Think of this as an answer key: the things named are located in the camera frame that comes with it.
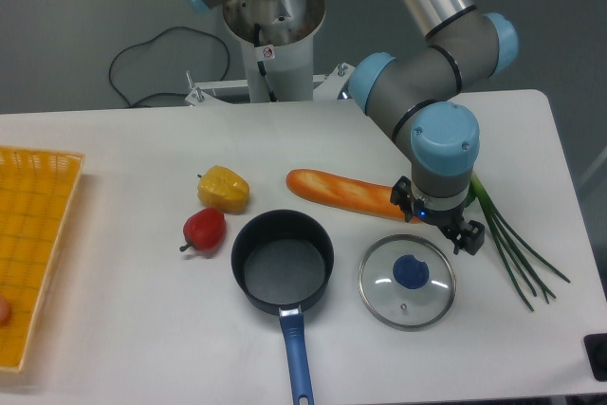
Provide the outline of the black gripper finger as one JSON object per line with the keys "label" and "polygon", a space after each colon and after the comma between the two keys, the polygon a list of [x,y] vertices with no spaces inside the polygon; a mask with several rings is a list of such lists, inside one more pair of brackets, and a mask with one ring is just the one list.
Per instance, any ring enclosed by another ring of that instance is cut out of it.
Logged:
{"label": "black gripper finger", "polygon": [[398,206],[404,214],[404,220],[409,223],[412,220],[412,188],[411,180],[402,176],[393,186],[390,195],[390,202]]}
{"label": "black gripper finger", "polygon": [[475,255],[485,242],[485,226],[475,220],[460,218],[439,228],[442,234],[453,243],[453,254],[465,251]]}

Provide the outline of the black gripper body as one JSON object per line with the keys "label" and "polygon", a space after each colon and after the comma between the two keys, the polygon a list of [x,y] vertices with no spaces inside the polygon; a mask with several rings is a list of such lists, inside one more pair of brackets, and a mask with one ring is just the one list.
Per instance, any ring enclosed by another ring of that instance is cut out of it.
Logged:
{"label": "black gripper body", "polygon": [[469,185],[462,192],[449,197],[424,193],[412,181],[411,188],[412,220],[415,217],[425,224],[440,228],[452,221],[464,218],[465,199]]}

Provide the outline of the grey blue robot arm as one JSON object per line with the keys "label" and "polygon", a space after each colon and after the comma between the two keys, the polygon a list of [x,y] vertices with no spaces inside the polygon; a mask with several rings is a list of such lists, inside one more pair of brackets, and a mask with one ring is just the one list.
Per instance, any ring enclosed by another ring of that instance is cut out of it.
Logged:
{"label": "grey blue robot arm", "polygon": [[[314,34],[324,0],[188,0],[220,8],[240,42],[253,102],[308,101],[314,91]],[[477,119],[453,103],[465,88],[510,65],[518,36],[497,13],[472,0],[404,0],[427,48],[408,62],[375,53],[362,60],[347,89],[360,109],[412,165],[391,192],[406,218],[438,227],[456,251],[475,253],[485,228],[463,211],[480,148]]]}

